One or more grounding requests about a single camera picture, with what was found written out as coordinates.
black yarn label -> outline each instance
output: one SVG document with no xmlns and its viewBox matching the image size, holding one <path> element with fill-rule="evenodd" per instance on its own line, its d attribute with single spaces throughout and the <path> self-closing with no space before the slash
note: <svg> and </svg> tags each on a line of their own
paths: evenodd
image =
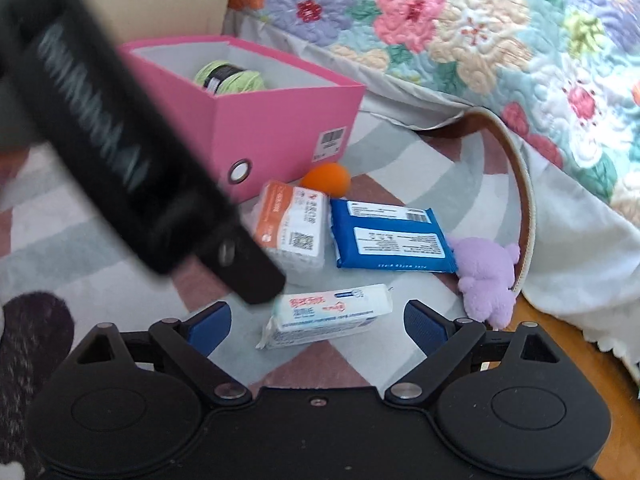
<svg viewBox="0 0 640 480">
<path fill-rule="evenodd" d="M 209 90 L 210 92 L 216 93 L 218 91 L 219 86 L 222 84 L 222 82 L 225 79 L 239 72 L 244 72 L 244 68 L 240 68 L 235 65 L 227 65 L 227 64 L 217 66 L 213 70 L 211 70 L 211 72 L 209 72 L 209 75 L 207 75 L 207 78 L 204 80 L 202 87 L 205 90 Z"/>
</svg>

pink box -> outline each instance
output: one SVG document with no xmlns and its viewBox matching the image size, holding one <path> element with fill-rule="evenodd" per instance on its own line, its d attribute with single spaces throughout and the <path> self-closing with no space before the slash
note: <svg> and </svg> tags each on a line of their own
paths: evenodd
<svg viewBox="0 0 640 480">
<path fill-rule="evenodd" d="M 212 178 L 238 202 L 257 196 L 269 179 L 290 182 L 315 164 L 340 159 L 365 91 L 313 63 L 226 36 L 134 41 L 121 53 Z M 207 92 L 192 80 L 214 60 L 258 70 L 269 89 Z"/>
</svg>

white tissue package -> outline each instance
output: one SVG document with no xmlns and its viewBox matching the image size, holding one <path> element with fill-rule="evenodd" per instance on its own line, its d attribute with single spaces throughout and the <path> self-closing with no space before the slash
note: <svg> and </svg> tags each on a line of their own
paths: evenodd
<svg viewBox="0 0 640 480">
<path fill-rule="evenodd" d="M 379 316 L 392 310 L 386 285 L 284 294 L 276 298 L 256 348 L 279 348 L 364 332 Z"/>
<path fill-rule="evenodd" d="M 254 238 L 285 271 L 288 282 L 303 285 L 324 266 L 328 217 L 323 193 L 270 181 L 252 212 Z"/>
</svg>

blue wipes package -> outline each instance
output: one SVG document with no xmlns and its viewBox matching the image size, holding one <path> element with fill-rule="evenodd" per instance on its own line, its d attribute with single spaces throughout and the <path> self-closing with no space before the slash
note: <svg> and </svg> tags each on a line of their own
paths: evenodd
<svg viewBox="0 0 640 480">
<path fill-rule="evenodd" d="M 338 267 L 456 272 L 431 209 L 331 200 Z"/>
</svg>

floral quilt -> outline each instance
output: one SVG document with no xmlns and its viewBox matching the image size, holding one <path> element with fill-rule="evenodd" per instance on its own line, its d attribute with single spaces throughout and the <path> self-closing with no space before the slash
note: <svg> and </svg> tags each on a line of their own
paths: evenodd
<svg viewBox="0 0 640 480">
<path fill-rule="evenodd" d="M 380 72 L 490 108 L 640 226 L 640 0 L 230 0 Z"/>
</svg>

